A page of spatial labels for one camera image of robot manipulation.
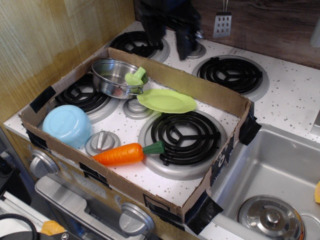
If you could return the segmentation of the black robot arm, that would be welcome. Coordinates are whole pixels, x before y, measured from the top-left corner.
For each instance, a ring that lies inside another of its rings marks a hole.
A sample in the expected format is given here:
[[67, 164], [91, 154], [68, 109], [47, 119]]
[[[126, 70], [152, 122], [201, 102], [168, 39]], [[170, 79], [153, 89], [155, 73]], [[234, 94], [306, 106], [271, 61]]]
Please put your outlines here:
[[170, 28], [175, 31], [180, 60], [185, 60], [196, 49], [201, 16], [190, 0], [141, 0], [138, 12], [152, 44], [158, 43]]

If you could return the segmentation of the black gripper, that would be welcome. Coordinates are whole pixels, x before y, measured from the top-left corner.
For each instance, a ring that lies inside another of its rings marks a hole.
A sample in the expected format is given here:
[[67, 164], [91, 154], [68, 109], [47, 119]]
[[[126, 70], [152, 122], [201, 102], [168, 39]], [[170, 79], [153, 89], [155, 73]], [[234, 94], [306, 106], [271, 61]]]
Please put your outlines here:
[[176, 49], [180, 60], [185, 60], [197, 49], [201, 18], [198, 13], [178, 11], [140, 11], [141, 22], [149, 42], [156, 46], [166, 35], [166, 27], [176, 30]]

